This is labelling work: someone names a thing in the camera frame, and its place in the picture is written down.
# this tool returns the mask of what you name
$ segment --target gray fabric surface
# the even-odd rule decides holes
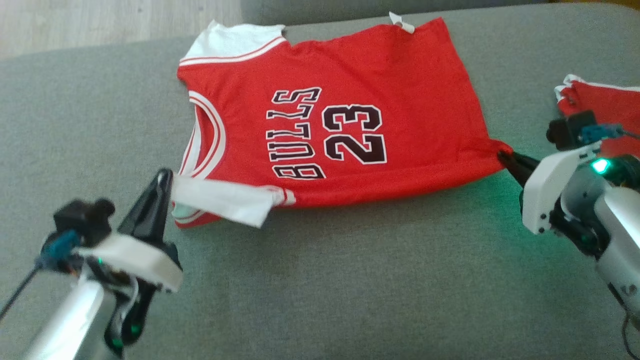
[[[640,15],[564,4],[443,16],[489,133],[550,154],[552,89],[567,73],[640,84]],[[293,26],[329,39],[386,18]],[[66,201],[107,196],[117,224],[159,167],[177,168],[193,109],[175,78],[192,38],[0,62],[0,299]],[[181,291],[154,301],[131,359],[623,359],[623,311],[566,239],[520,223],[506,172],[414,199],[280,210],[261,230],[168,224]],[[0,329],[16,357],[70,281],[36,278]]]
[[[384,16],[546,3],[546,0],[240,0],[243,20],[259,25],[295,25]]]

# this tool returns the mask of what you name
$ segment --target white sleeve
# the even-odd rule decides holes
[[[212,21],[195,40],[180,66],[248,60],[285,42],[284,25],[242,24],[230,28]]]

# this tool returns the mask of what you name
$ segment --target black lettering with white outline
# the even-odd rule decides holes
[[[273,94],[271,102],[274,104],[291,104],[297,101],[316,102],[320,97],[320,92],[322,92],[322,88],[318,87],[293,90],[291,95],[288,90],[277,90]]]
[[[361,121],[362,131],[375,131],[382,126],[380,109],[373,105],[332,105],[322,111],[323,127],[331,132],[342,131],[342,123],[358,122],[358,115],[364,115]]]
[[[311,104],[300,104],[298,105],[298,110],[301,110],[299,113],[282,113],[280,111],[267,110],[267,119],[284,117],[287,119],[307,120],[309,119],[309,116],[311,115],[311,110],[313,109],[314,109],[314,106]]]
[[[311,140],[311,123],[299,122],[294,127],[300,132],[288,131],[288,130],[267,130],[267,140],[272,140],[277,136],[293,136],[295,138],[301,138],[305,140]]]
[[[314,148],[307,142],[269,142],[267,148],[271,161],[308,159],[316,155]]]
[[[272,169],[277,177],[286,179],[318,180],[326,178],[318,164],[276,165]]]
[[[339,149],[343,146],[363,165],[387,162],[387,149],[383,135],[364,134],[362,143],[364,145],[351,135],[331,135],[324,139],[324,154],[332,160],[344,161],[344,153]]]

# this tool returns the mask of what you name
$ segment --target basketball jersey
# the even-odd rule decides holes
[[[558,108],[564,116],[593,110],[598,124],[622,124],[631,133],[640,133],[640,87],[620,87],[588,83],[569,74],[564,84],[557,86]],[[623,136],[602,142],[602,156],[623,154],[640,156],[640,142]]]
[[[435,192],[502,169],[442,19],[296,45],[216,22],[181,59],[196,123],[179,174],[264,187],[279,206]],[[176,206],[178,226],[215,219]]]

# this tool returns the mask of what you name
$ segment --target white tag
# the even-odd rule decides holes
[[[413,32],[415,31],[415,26],[402,21],[402,17],[400,15],[389,12],[389,17],[391,18],[391,22],[393,22],[394,25],[398,25],[399,27],[403,28],[407,33],[413,34]]]
[[[192,179],[174,173],[171,198],[231,221],[261,227],[271,208],[282,203],[278,192],[228,181]]]

